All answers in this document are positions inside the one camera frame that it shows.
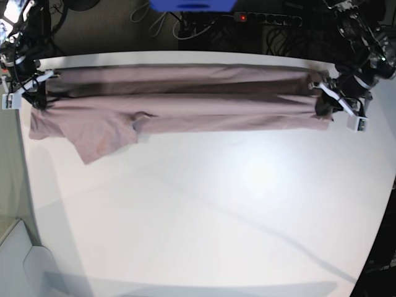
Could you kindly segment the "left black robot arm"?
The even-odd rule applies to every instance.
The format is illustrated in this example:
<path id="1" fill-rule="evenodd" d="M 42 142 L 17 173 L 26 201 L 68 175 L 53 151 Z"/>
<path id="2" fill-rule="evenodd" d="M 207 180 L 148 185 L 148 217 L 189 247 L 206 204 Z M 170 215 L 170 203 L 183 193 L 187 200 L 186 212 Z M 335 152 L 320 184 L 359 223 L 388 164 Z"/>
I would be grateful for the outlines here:
<path id="1" fill-rule="evenodd" d="M 365 118 L 361 99 L 370 95 L 381 79 L 395 77 L 395 49 L 381 27 L 382 1 L 325 1 L 337 21 L 338 32 L 354 52 L 350 62 L 339 62 L 337 78 L 311 82 L 309 88 L 322 90 L 330 110 L 343 110 L 353 118 Z"/>

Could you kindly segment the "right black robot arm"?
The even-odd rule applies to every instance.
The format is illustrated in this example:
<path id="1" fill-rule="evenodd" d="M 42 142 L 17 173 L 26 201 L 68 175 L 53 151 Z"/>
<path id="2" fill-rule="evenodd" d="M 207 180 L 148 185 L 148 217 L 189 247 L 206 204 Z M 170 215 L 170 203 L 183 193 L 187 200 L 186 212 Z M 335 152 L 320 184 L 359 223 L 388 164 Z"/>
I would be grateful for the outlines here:
<path id="1" fill-rule="evenodd" d="M 19 110 L 23 100 L 37 110 L 47 108 L 45 82 L 58 75 L 53 70 L 39 70 L 38 55 L 49 48 L 60 52 L 53 37 L 68 10 L 66 1 L 61 1 L 59 22 L 52 26 L 48 1 L 1 1 L 2 110 Z"/>

